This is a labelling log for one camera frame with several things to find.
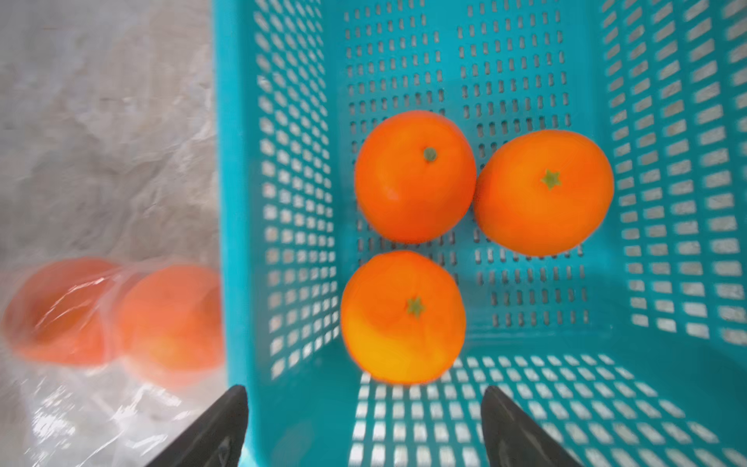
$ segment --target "wrinkled plastic sheet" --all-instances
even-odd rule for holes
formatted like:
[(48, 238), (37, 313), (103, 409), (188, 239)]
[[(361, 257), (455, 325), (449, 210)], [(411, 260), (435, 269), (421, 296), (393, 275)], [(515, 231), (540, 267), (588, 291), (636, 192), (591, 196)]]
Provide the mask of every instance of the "wrinkled plastic sheet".
[(144, 467), (225, 390), (217, 371), (172, 393), (120, 363), (29, 364), (2, 348), (0, 465)]

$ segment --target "plastic bag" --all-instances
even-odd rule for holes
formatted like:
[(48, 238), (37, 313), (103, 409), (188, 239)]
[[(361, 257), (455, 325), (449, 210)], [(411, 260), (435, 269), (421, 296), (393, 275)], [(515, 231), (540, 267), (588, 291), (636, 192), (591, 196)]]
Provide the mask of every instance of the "plastic bag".
[(214, 271), (83, 258), (3, 276), (0, 465), (142, 467), (226, 389)]

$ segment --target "green calyx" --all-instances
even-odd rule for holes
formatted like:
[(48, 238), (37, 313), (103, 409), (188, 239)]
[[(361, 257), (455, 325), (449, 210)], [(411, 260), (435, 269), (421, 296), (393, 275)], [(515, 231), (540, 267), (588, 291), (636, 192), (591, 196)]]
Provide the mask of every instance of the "green calyx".
[(409, 298), (407, 300), (408, 315), (414, 315), (416, 318), (419, 318), (424, 311), (425, 306), (423, 306), (423, 301), (420, 299), (420, 297)]
[(435, 149), (433, 149), (432, 147), (429, 147), (423, 151), (423, 157), (425, 157), (426, 161), (433, 162), (434, 160), (438, 158), (438, 153), (436, 152)]
[(560, 172), (551, 172), (549, 169), (545, 172), (545, 176), (542, 177), (542, 183), (548, 186), (549, 190), (552, 190), (556, 186), (560, 185)]

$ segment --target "orange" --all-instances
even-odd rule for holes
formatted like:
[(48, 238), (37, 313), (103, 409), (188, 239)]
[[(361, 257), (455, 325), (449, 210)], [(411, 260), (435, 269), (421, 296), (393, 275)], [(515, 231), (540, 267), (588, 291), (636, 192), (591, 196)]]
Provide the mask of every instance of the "orange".
[(220, 276), (196, 265), (157, 270), (120, 301), (114, 329), (137, 376), (168, 389), (196, 383), (225, 359)]
[(576, 247), (602, 223), (615, 181), (593, 141), (544, 130), (504, 144), (477, 180), (474, 214), (495, 243), (528, 256)]
[(410, 111), (385, 120), (366, 139), (356, 162), (356, 198), (383, 237), (418, 244), (464, 217), (476, 179), (459, 128), (438, 114)]
[(19, 355), (36, 362), (102, 365), (114, 356), (105, 335), (102, 298), (119, 265), (101, 258), (52, 262), (29, 277), (11, 299), (2, 333)]
[(345, 287), (342, 336), (353, 360), (379, 381), (440, 377), (465, 342), (462, 296), (448, 272), (411, 251), (374, 256)]

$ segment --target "blue basket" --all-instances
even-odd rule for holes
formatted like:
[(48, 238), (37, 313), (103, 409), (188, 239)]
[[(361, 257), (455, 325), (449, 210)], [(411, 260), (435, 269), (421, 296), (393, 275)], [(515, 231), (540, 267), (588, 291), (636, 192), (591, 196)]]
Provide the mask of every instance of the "blue basket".
[[(747, 466), (747, 1), (215, 0), (215, 17), (247, 465), (487, 466), (496, 384), (586, 466)], [(416, 108), (456, 122), (480, 167), (533, 130), (591, 137), (616, 174), (607, 221), (552, 258), (471, 213), (427, 244), (381, 238), (353, 165)], [(353, 271), (405, 247), (468, 313), (454, 368), (409, 388), (362, 374), (338, 325)]]

